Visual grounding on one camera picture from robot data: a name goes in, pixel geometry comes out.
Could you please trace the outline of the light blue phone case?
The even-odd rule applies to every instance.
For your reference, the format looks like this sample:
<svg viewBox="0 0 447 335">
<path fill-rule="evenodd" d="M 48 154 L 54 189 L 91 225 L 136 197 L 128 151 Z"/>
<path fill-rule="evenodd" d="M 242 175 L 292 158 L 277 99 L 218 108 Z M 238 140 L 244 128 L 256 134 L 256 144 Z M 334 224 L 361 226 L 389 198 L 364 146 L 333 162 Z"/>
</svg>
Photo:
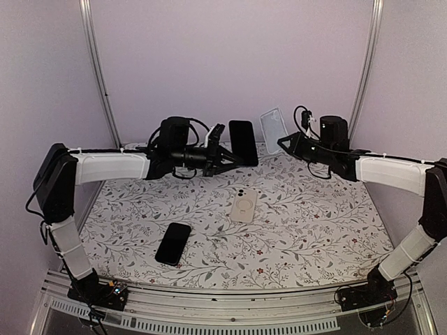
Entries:
<svg viewBox="0 0 447 335">
<path fill-rule="evenodd" d="M 263 113 L 259 119 L 267 152 L 269 154 L 280 152 L 281 147 L 277 141 L 288 135 L 281 110 L 276 107 Z"/>
</svg>

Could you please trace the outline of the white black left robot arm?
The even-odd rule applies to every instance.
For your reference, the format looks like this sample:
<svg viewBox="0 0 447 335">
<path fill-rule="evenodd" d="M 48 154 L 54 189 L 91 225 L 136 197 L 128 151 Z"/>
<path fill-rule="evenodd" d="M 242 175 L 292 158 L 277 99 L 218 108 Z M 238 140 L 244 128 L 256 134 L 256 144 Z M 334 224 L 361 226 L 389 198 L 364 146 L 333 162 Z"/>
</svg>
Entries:
<svg viewBox="0 0 447 335">
<path fill-rule="evenodd" d="M 189 143 L 193 118 L 168 117 L 148 143 L 135 149 L 69 149 L 53 144 L 33 182 L 31 200 L 49 227 L 48 237 L 77 280 L 76 290 L 89 303 L 99 302 L 104 289 L 82 246 L 74 218 L 75 188 L 81 184 L 116 179 L 155 180 L 175 174 L 177 167 L 213 177 L 242 165 L 242 159 L 219 144 L 225 126 L 208 129 L 203 145 Z"/>
</svg>

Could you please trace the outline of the right arm base with board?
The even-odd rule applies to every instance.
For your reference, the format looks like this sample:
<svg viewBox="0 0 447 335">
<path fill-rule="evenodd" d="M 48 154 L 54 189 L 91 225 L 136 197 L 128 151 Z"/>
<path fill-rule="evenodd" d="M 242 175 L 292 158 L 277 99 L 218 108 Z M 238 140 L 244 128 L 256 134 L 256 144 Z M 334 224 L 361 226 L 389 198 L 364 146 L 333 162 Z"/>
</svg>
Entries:
<svg viewBox="0 0 447 335">
<path fill-rule="evenodd" d="M 394 281 L 368 282 L 362 285 L 343 285 L 334 293 L 334 301 L 342 311 L 368 310 L 359 314 L 361 323 L 369 328 L 384 326 L 390 322 L 395 310 L 397 291 Z"/>
</svg>

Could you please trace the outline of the left arm base with board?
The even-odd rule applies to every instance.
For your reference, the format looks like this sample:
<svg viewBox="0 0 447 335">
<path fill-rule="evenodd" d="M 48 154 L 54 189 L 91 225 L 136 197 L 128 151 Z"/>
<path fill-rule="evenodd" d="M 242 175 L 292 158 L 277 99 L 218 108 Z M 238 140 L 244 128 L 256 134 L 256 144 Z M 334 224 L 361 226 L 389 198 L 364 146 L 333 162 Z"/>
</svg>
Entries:
<svg viewBox="0 0 447 335">
<path fill-rule="evenodd" d="M 116 280 L 100 283 L 96 279 L 88 281 L 85 278 L 71 284 L 67 297 L 90 306 L 123 311 L 128 295 L 127 285 Z"/>
</svg>

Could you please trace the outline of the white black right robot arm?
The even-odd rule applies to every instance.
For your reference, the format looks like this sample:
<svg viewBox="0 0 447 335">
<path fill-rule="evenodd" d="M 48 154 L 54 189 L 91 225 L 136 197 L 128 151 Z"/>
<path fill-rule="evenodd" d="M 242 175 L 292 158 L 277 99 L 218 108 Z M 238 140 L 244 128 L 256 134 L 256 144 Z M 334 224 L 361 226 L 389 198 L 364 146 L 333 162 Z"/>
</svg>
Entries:
<svg viewBox="0 0 447 335">
<path fill-rule="evenodd" d="M 290 156 L 307 163 L 327 165 L 348 181 L 382 184 L 415 193 L 423 198 L 423 212 L 416 228 L 403 238 L 367 275 L 361 290 L 366 304 L 376 304 L 388 293 L 393 281 L 446 238 L 446 159 L 427 162 L 349 147 L 348 124 L 338 116 L 320 119 L 320 135 L 311 130 L 280 138 L 277 144 Z"/>
</svg>

